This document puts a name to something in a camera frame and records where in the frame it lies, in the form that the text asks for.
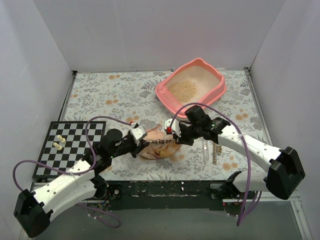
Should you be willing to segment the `clear plastic litter scoop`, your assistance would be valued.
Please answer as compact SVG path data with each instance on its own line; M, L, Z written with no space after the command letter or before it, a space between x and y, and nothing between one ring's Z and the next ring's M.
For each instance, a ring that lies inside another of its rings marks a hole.
M202 139L202 155L204 161L210 159L209 142L205 139Z

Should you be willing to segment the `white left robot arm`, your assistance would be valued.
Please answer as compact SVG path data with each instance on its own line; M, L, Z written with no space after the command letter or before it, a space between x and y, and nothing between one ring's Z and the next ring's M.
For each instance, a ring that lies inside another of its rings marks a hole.
M116 157L126 154L136 157L148 146L146 136L141 126L130 129L126 136L118 129L110 129L66 173L33 191L22 189L13 215L28 237L39 236L55 217L79 202L103 199L107 191L100 173L110 167Z

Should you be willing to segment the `peach cat litter bag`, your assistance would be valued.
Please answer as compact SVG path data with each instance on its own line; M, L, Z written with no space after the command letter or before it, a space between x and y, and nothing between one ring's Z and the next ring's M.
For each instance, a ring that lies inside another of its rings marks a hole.
M148 142L148 146L138 153L138 156L147 160L169 158L181 148L181 145L176 143L173 136L162 129L161 124L148 129L144 140Z

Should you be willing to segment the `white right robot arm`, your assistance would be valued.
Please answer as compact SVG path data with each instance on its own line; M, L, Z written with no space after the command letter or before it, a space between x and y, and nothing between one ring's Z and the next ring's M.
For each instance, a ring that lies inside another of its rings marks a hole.
M256 163L262 172L236 171L215 190L219 198L237 199L249 192L270 192L281 200L287 200L306 174L298 152L292 147L284 149L263 143L243 134L234 122L220 114L211 118L203 110L203 104L188 104L187 121L175 117L164 122L164 130L177 144L192 146L199 138L227 147Z

